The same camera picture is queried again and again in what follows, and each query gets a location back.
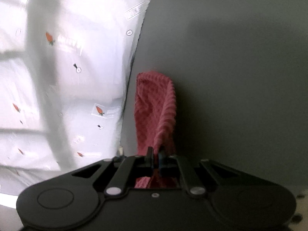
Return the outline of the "red checkered shorts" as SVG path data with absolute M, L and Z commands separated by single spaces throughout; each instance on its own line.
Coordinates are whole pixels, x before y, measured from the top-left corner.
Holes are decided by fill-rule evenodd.
M 137 178 L 136 189 L 167 187 L 159 170 L 166 159 L 175 153 L 172 135 L 176 114 L 177 103 L 172 80 L 155 71 L 138 74 L 134 109 L 137 154 L 146 155 L 148 148 L 152 147 L 157 167 L 153 175 Z

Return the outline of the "white carrot-print curtain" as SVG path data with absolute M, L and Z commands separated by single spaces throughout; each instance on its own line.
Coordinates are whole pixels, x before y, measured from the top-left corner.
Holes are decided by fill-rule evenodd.
M 1 0 L 1 205 L 117 154 L 151 0 Z

